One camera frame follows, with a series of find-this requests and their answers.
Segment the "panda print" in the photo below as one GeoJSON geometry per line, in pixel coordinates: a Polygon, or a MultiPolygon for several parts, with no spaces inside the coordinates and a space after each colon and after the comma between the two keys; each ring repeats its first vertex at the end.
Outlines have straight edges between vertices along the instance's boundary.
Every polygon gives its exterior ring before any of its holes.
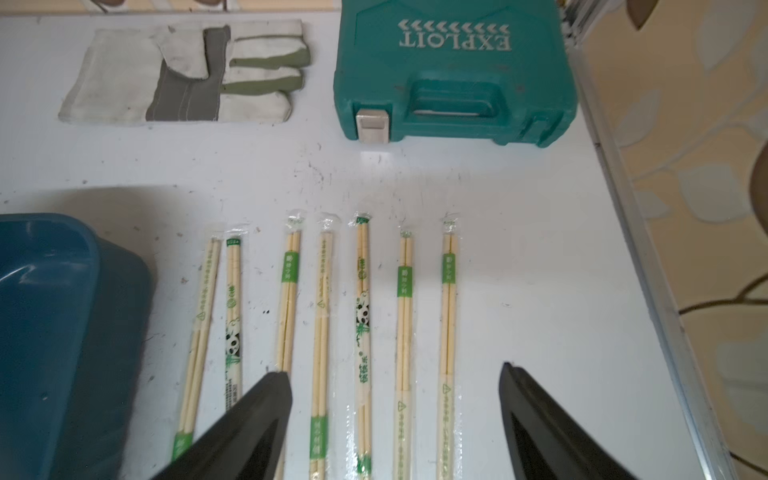
{"type": "Polygon", "coordinates": [[[360,346],[360,338],[363,333],[371,331],[370,326],[370,300],[368,298],[368,292],[363,292],[357,299],[357,311],[355,315],[357,346],[360,346]]]}
{"type": "Polygon", "coordinates": [[[227,333],[227,355],[240,357],[239,333],[227,333]]]}

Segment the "leaf pattern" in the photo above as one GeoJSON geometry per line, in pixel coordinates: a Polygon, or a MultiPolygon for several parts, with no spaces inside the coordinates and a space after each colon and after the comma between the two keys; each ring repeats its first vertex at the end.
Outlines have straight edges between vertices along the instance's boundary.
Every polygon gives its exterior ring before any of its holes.
{"type": "Polygon", "coordinates": [[[747,120],[746,125],[756,137],[768,140],[768,107],[747,120]]]}
{"type": "Polygon", "coordinates": [[[757,156],[750,177],[750,202],[757,221],[768,234],[768,144],[757,156]]]}
{"type": "Polygon", "coordinates": [[[640,213],[646,220],[661,218],[670,213],[670,208],[654,193],[648,190],[639,190],[634,193],[640,213]]]}
{"type": "Polygon", "coordinates": [[[653,130],[661,103],[661,90],[651,90],[632,105],[614,131],[619,147],[629,147],[643,140],[653,130]]]}
{"type": "Polygon", "coordinates": [[[712,0],[696,34],[705,70],[721,63],[744,38],[757,13],[757,0],[712,0]]]}
{"type": "Polygon", "coordinates": [[[768,329],[751,341],[718,345],[717,371],[742,421],[768,435],[768,329]]]}
{"type": "Polygon", "coordinates": [[[729,164],[708,164],[677,174],[680,192],[699,220],[725,223],[750,214],[750,207],[729,164]]]}
{"type": "Polygon", "coordinates": [[[750,63],[758,82],[768,81],[768,27],[757,36],[750,53],[750,63]]]}
{"type": "Polygon", "coordinates": [[[637,30],[643,28],[659,0],[627,0],[627,14],[637,30]]]}

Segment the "floral wallpaper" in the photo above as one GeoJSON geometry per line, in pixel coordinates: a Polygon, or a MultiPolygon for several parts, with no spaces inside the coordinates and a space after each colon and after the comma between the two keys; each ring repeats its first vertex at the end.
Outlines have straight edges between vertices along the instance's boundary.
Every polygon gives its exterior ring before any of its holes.
{"type": "Polygon", "coordinates": [[[584,52],[742,480],[768,480],[768,2],[611,0],[584,52]]]}

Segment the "chopsticks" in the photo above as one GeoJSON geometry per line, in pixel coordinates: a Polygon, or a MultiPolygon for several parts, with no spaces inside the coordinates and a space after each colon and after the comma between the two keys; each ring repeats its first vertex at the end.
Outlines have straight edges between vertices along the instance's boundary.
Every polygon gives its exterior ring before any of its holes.
{"type": "Polygon", "coordinates": [[[192,435],[197,420],[197,404],[200,401],[200,387],[203,382],[203,367],[208,349],[210,312],[213,308],[220,251],[221,241],[211,237],[205,248],[204,268],[200,274],[197,314],[194,317],[192,343],[187,360],[187,378],[184,381],[184,397],[181,402],[179,429],[174,439],[172,460],[180,457],[192,445],[192,435]]]}
{"type": "Polygon", "coordinates": [[[357,301],[355,318],[357,375],[357,474],[371,477],[371,329],[369,298],[368,217],[358,216],[357,301]]]}
{"type": "Polygon", "coordinates": [[[227,410],[243,395],[240,364],[240,237],[227,239],[227,338],[224,366],[224,398],[227,410]]]}
{"type": "MultiPolygon", "coordinates": [[[[299,248],[301,231],[288,233],[286,237],[286,252],[283,256],[283,273],[280,281],[283,284],[280,293],[280,323],[277,333],[277,371],[286,372],[290,376],[293,359],[293,330],[296,323],[296,282],[299,279],[299,248]]],[[[285,446],[280,450],[280,460],[277,463],[275,479],[282,480],[285,471],[285,446]]]]}
{"type": "Polygon", "coordinates": [[[456,345],[456,253],[458,237],[442,240],[442,318],[440,322],[440,382],[438,405],[438,480],[453,478],[453,366],[456,345]]]}
{"type": "Polygon", "coordinates": [[[395,374],[395,480],[411,478],[411,337],[413,335],[413,239],[403,231],[397,269],[395,374]]]}
{"type": "Polygon", "coordinates": [[[320,234],[315,298],[315,349],[310,423],[310,480],[325,480],[328,447],[328,321],[333,233],[320,234]]]}

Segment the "green label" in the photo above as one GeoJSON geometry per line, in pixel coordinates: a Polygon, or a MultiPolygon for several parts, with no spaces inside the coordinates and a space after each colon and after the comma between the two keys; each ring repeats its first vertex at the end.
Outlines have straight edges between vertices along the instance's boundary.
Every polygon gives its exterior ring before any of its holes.
{"type": "Polygon", "coordinates": [[[397,296],[413,297],[413,267],[401,266],[397,269],[397,296]]]}
{"type": "Polygon", "coordinates": [[[328,417],[310,420],[310,460],[322,460],[328,449],[328,417]]]}
{"type": "Polygon", "coordinates": [[[456,254],[444,253],[442,256],[442,282],[456,283],[456,254]]]}
{"type": "Polygon", "coordinates": [[[192,446],[191,433],[177,433],[174,437],[174,453],[170,459],[173,461],[186,452],[192,446]]]}
{"type": "Polygon", "coordinates": [[[357,457],[357,474],[371,475],[371,455],[357,457]]]}
{"type": "Polygon", "coordinates": [[[286,252],[283,260],[283,282],[299,281],[299,252],[286,252]]]}

